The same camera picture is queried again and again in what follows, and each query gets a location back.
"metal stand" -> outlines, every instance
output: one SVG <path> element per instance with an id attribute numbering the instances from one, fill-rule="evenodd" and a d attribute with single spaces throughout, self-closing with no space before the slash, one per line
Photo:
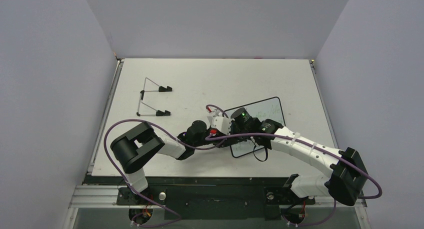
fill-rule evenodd
<path id="1" fill-rule="evenodd" d="M 146 81 L 147 80 L 151 81 L 156 86 L 158 86 L 159 87 L 158 90 L 145 90 L 146 89 Z M 136 113 L 137 116 L 139 116 L 139 117 L 141 117 L 141 116 L 156 116 L 156 117 L 171 116 L 171 112 L 170 111 L 168 111 L 168 110 L 165 110 L 165 111 L 157 110 L 157 109 L 153 108 L 152 106 L 147 105 L 146 103 L 143 102 L 145 93 L 165 93 L 165 92 L 172 92 L 172 87 L 170 87 L 170 86 L 167 86 L 167 87 L 161 86 L 161 85 L 157 84 L 156 82 L 152 81 L 151 79 L 149 79 L 148 77 L 146 77 L 144 79 L 143 90 L 140 91 L 140 98 L 138 100 L 138 108 L 137 108 L 137 113 Z M 154 110 L 156 113 L 154 113 L 154 114 L 140 114 L 140 105 L 141 104 L 143 104 L 143 105 L 147 106 L 148 108 Z"/>

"white tabletop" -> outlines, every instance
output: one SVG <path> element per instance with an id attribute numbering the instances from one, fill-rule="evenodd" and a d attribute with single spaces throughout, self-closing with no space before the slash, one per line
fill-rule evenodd
<path id="1" fill-rule="evenodd" d="M 168 110 L 171 116 L 136 115 L 145 77 L 161 86 L 173 88 L 172 92 L 151 92 L 144 97 L 145 103 L 157 110 Z M 146 90 L 157 90 L 157 86 L 147 83 Z M 206 104 L 215 104 L 225 110 L 271 97 L 280 98 L 285 124 L 290 130 L 334 147 L 308 60 L 127 58 L 119 76 L 105 130 L 120 120 L 143 119 L 177 136 L 195 120 L 207 122 Z M 154 113 L 141 105 L 140 113 L 143 112 Z M 128 122 L 117 126 L 110 133 L 107 145 L 136 124 Z M 92 175 L 119 176 L 106 157 L 103 138 L 101 141 Z M 265 156 L 263 151 L 256 155 L 259 158 Z M 156 177 L 287 177 L 295 173 L 310 176 L 320 174 L 317 169 L 282 152 L 270 150 L 268 160 L 259 162 L 252 154 L 233 158 L 229 147 L 195 151 L 194 155 L 183 161 L 156 154 L 144 166 L 144 171 L 146 176 Z"/>

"screw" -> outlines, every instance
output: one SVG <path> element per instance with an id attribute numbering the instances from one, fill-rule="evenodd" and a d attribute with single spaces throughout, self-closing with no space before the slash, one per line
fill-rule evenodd
<path id="1" fill-rule="evenodd" d="M 159 193 L 159 200 L 163 201 L 165 200 L 165 198 L 167 198 L 167 195 L 165 194 L 165 192 Z"/>
<path id="2" fill-rule="evenodd" d="M 268 198 L 268 200 L 272 200 L 272 199 L 274 199 L 274 193 L 272 193 L 271 191 L 270 191 L 270 192 L 268 192 L 268 193 L 266 194 L 266 198 Z"/>

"white wall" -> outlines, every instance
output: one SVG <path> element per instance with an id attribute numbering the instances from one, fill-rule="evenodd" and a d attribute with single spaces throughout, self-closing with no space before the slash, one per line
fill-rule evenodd
<path id="1" fill-rule="evenodd" d="M 116 60 L 86 0 L 0 0 L 0 223 L 61 228 Z"/>
<path id="2" fill-rule="evenodd" d="M 339 146 L 382 185 L 373 228 L 424 228 L 423 1 L 349 0 L 316 58 Z"/>
<path id="3" fill-rule="evenodd" d="M 318 55 L 348 0 L 87 0 L 121 58 Z"/>

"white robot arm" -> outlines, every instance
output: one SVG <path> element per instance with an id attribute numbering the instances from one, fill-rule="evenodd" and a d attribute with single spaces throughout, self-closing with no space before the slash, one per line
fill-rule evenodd
<path id="1" fill-rule="evenodd" d="M 287 180 L 284 186 L 299 198 L 332 196 L 340 203 L 352 206 L 367 180 L 342 161 L 317 150 L 320 148 L 328 153 L 340 155 L 366 172 L 358 152 L 350 147 L 346 151 L 326 147 L 302 137 L 300 133 L 293 132 L 278 122 L 270 119 L 260 121 L 251 117 L 244 108 L 236 110 L 231 118 L 212 111 L 208 115 L 208 121 L 209 127 L 201 120 L 194 121 L 187 131 L 177 138 L 153 130 L 149 123 L 142 122 L 115 139 L 111 149 L 122 165 L 128 183 L 138 192 L 148 187 L 143 166 L 156 153 L 185 160 L 194 153 L 194 148 L 199 146 L 212 143 L 216 147 L 228 147 L 246 140 L 270 150 L 287 153 L 322 172 L 319 176 L 294 174 Z"/>

